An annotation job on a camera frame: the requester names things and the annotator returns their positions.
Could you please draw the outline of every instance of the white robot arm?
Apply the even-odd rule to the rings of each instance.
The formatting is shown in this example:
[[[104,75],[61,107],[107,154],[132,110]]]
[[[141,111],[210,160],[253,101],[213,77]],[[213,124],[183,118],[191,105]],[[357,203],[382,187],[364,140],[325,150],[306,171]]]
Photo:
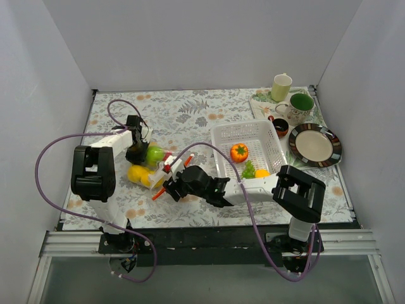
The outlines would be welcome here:
[[[120,227],[128,227],[129,223],[116,201],[111,199],[115,190],[114,159],[127,150],[128,160],[134,163],[133,160],[139,159],[141,162],[151,135],[150,130],[140,126],[136,117],[130,118],[127,120],[128,130],[90,146],[77,146],[73,157],[72,192],[89,202],[100,219]],[[174,157],[170,156],[165,165],[173,160]],[[193,194],[218,208],[246,202],[236,179],[212,178],[198,166],[185,168],[182,160],[176,161],[170,171],[158,174],[159,179],[165,178],[163,187],[175,201]],[[321,219],[325,194],[323,182],[294,167],[283,166],[277,175],[247,179],[243,183],[250,201],[274,201],[292,215],[290,238],[300,242],[308,240],[313,224]],[[295,192],[292,190],[294,186],[297,186]],[[103,232],[109,235],[122,233],[109,225],[103,228]]]

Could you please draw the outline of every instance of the white wall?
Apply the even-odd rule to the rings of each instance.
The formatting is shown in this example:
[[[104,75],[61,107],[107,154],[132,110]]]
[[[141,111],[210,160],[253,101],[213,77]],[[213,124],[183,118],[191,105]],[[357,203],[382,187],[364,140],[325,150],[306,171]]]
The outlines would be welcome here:
[[[363,1],[319,84],[357,216],[405,302],[405,2]]]
[[[317,84],[361,0],[44,0],[101,91]]]
[[[0,303],[21,304],[58,218],[35,188],[35,159],[52,139],[83,131],[91,91],[40,0],[0,0],[0,60]],[[77,142],[42,163],[46,193],[59,204]]]

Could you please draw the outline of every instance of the green apple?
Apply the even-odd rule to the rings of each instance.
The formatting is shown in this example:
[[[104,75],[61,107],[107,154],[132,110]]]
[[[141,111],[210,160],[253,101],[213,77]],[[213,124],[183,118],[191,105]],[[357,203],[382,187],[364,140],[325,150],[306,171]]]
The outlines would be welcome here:
[[[155,167],[165,157],[165,151],[158,146],[150,146],[146,151],[146,163],[148,166]]]

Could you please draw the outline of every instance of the green grapes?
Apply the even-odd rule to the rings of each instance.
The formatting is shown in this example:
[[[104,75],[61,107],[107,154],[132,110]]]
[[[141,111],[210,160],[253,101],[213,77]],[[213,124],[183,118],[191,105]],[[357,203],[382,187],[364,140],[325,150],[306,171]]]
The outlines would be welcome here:
[[[245,170],[243,170],[243,172],[240,176],[243,179],[253,179],[255,171],[256,171],[256,169],[254,168],[252,161],[248,160],[245,164]]]

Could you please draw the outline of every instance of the glass panel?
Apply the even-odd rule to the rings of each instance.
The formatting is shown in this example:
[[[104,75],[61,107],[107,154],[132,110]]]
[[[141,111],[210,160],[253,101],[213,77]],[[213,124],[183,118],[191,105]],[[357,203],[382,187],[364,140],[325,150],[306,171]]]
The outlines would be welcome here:
[[[141,278],[150,269],[135,268]],[[41,303],[381,303],[367,256],[322,256],[301,282],[260,265],[160,266],[146,283],[108,258],[53,258]]]

